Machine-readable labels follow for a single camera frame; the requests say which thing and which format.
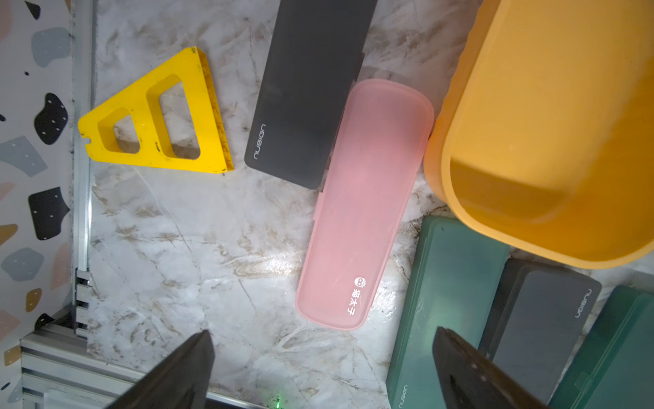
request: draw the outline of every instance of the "pink plastic case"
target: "pink plastic case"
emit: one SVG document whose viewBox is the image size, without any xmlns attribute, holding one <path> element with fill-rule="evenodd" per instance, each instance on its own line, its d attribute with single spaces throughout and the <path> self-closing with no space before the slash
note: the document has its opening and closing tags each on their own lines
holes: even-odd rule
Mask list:
<svg viewBox="0 0 654 409">
<path fill-rule="evenodd" d="M 306 319 L 339 330 L 366 321 L 433 125 L 412 88 L 371 79 L 352 89 L 298 286 Z"/>
</svg>

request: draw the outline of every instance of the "marble surface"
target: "marble surface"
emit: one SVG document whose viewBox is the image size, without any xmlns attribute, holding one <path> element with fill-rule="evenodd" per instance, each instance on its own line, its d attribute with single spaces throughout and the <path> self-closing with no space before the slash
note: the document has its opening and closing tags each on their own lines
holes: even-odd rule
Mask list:
<svg viewBox="0 0 654 409">
<path fill-rule="evenodd" d="M 360 79 L 410 85 L 438 111 L 479 4 L 379 0 Z M 341 332 L 297 313 L 317 191 L 243 162 L 278 5 L 99 0 L 96 103 L 197 45 L 209 59 L 235 171 L 94 164 L 89 348 L 149 370 L 207 328 L 216 350 L 215 391 L 263 405 L 279 397 L 284 408 L 388 408 L 385 379 L 421 219 L 451 214 L 420 174 L 366 324 Z M 193 151 L 181 88 L 162 105 L 178 150 Z M 654 272 L 652 266 L 645 260 L 593 272 L 605 284 L 602 299 L 612 286 Z"/>
</svg>

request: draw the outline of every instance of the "green box lid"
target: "green box lid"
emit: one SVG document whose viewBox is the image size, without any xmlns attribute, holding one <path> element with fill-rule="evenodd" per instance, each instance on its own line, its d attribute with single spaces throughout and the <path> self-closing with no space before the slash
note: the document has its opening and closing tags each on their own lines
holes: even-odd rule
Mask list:
<svg viewBox="0 0 654 409">
<path fill-rule="evenodd" d="M 432 344 L 436 329 L 478 347 L 509 246 L 457 220 L 422 222 L 386 387 L 392 409 L 445 409 Z"/>
<path fill-rule="evenodd" d="M 613 290 L 549 405 L 654 407 L 654 294 L 623 285 Z"/>
</svg>

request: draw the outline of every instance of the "dark gray case lid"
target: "dark gray case lid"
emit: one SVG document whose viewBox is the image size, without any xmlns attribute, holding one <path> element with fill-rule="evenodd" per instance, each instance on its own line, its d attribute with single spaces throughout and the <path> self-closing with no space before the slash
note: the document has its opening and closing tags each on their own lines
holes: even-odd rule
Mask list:
<svg viewBox="0 0 654 409">
<path fill-rule="evenodd" d="M 281 0 L 245 163 L 315 189 L 363 62 L 377 0 Z"/>
<path fill-rule="evenodd" d="M 480 352 L 547 403 L 601 289 L 566 268 L 509 260 Z"/>
</svg>

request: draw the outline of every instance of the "yellow triangular plastic piece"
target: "yellow triangular plastic piece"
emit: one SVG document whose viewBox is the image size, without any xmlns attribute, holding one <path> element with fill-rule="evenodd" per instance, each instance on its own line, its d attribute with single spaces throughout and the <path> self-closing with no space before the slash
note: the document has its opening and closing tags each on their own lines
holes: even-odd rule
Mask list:
<svg viewBox="0 0 654 409">
<path fill-rule="evenodd" d="M 200 147 L 197 159 L 179 158 L 173 152 L 159 96 L 182 82 Z M 131 115 L 141 148 L 125 153 L 118 147 L 114 125 Z M 98 162 L 153 168 L 223 173 L 234 170 L 207 57 L 189 47 L 153 69 L 78 123 L 80 135 L 91 139 L 88 156 Z"/>
</svg>

